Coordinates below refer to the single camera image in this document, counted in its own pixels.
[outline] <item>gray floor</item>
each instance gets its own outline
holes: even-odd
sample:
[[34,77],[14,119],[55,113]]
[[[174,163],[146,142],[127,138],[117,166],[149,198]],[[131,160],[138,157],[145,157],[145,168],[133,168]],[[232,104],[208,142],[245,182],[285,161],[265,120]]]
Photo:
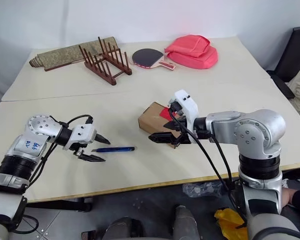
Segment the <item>gray floor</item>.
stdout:
[[[300,189],[299,182],[289,181],[288,185]],[[27,235],[12,233],[10,239],[80,240],[81,232],[90,230],[97,230],[100,239],[113,221],[124,216],[142,221],[147,237],[171,239],[169,228],[173,208],[184,205],[193,213],[201,239],[224,240],[214,213],[231,205],[225,195],[222,198],[190,198],[182,192],[182,185],[101,195],[91,200],[93,209],[90,212],[27,208],[26,214],[39,220],[38,230]],[[33,223],[27,221],[23,220],[18,230],[31,229]]]

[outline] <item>plastic bag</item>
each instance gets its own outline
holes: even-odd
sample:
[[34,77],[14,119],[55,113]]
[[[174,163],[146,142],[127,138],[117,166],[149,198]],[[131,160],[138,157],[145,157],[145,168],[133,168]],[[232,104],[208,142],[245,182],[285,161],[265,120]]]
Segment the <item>plastic bag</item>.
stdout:
[[183,193],[190,198],[215,196],[221,198],[221,182],[186,183],[182,185]]

